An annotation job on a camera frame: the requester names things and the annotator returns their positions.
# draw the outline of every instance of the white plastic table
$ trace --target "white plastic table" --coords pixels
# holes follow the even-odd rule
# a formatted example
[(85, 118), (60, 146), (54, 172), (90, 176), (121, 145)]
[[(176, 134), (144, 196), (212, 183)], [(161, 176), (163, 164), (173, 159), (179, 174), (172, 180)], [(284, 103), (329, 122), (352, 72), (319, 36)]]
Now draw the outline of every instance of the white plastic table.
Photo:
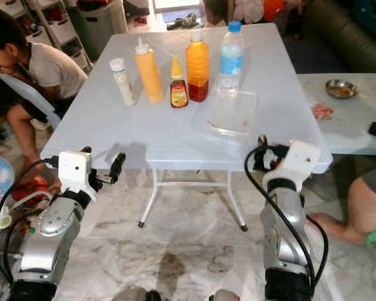
[[(219, 66), (219, 44), (227, 28), (203, 31), (210, 47), (210, 80), (212, 89)], [(191, 31), (141, 34), (153, 48), (162, 76), (165, 100), (151, 104), (144, 93), (134, 60), (138, 35), (112, 36), (97, 61), (89, 79), (80, 90), (41, 156), (57, 155), (63, 150), (92, 147), (93, 168), (108, 169), (119, 151), (127, 154), (125, 168), (151, 168), (154, 191), (140, 220), (143, 226), (152, 207), (158, 186), (184, 184), (190, 186), (227, 187), (230, 204), (241, 229), (244, 219), (231, 191), (231, 173), (244, 170), (246, 154), (257, 144), (257, 137), (266, 134), (270, 142), (288, 144), (291, 139), (319, 145), (322, 155), (315, 172), (325, 172), (332, 161), (323, 136), (306, 102), (293, 66), (276, 26), (257, 24), (243, 26), (246, 42), (241, 89), (258, 95), (254, 112), (253, 132), (239, 147), (226, 139), (215, 139), (198, 129), (197, 116), (211, 102), (210, 93), (203, 103), (190, 102), (186, 108), (174, 109), (169, 100), (169, 75), (172, 55), (178, 55), (185, 69), (185, 49)], [(138, 104), (126, 107), (120, 96), (108, 62), (125, 58), (134, 90), (140, 95)], [(227, 171), (227, 183), (160, 182), (157, 169)]]
[[(376, 137), (368, 133), (376, 121), (376, 73), (302, 74), (298, 78), (311, 105), (321, 102), (334, 110), (330, 120), (318, 120), (333, 154), (376, 155)], [(346, 100), (329, 96), (325, 83), (335, 78), (355, 84), (359, 93)]]

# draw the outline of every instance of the white bottle cap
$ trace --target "white bottle cap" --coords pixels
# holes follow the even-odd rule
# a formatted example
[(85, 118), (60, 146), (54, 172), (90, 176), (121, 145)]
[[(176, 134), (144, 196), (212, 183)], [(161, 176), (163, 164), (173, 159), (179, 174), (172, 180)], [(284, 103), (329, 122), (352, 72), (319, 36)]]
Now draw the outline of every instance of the white bottle cap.
[(142, 42), (142, 38), (139, 37), (138, 39), (138, 45), (135, 47), (135, 52), (139, 55), (143, 55), (146, 52), (149, 52), (149, 44), (145, 44)]
[(115, 58), (110, 61), (110, 68), (113, 72), (119, 72), (125, 69), (125, 63), (123, 58)]
[(191, 34), (191, 41), (192, 42), (200, 42), (202, 41), (202, 33), (200, 31), (195, 31)]

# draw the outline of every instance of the yellow squeeze bottle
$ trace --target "yellow squeeze bottle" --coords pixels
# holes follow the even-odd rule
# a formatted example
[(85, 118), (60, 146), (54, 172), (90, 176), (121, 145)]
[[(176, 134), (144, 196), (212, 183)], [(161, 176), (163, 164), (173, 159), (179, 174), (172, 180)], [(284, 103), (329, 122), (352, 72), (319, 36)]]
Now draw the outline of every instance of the yellow squeeze bottle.
[(149, 45), (142, 43), (142, 38), (138, 39), (138, 45), (135, 47), (135, 61), (137, 62), (149, 102), (161, 102), (164, 95), (155, 56)]

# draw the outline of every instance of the person's leg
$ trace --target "person's leg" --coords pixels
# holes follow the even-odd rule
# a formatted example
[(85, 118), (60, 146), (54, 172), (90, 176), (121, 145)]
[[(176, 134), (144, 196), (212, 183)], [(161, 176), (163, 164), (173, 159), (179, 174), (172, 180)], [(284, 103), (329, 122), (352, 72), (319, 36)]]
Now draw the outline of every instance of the person's leg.
[(7, 120), (13, 128), (24, 155), (24, 167), (40, 160), (35, 143), (35, 129), (30, 123), (31, 119), (32, 116), (20, 104), (12, 107), (7, 113)]
[(362, 244), (376, 230), (376, 187), (371, 188), (371, 176), (355, 180), (348, 191), (348, 222), (335, 221), (325, 214), (314, 214), (328, 235), (350, 243)]

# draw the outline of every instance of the plastic chair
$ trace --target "plastic chair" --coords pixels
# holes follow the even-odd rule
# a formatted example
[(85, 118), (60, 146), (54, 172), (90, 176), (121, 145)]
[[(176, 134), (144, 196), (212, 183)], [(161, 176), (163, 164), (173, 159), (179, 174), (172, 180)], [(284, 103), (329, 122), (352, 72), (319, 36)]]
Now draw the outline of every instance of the plastic chair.
[(51, 126), (55, 129), (60, 123), (60, 117), (55, 113), (55, 108), (33, 87), (8, 74), (0, 73), (0, 79), (12, 88), (19, 96), (31, 102), (47, 117)]

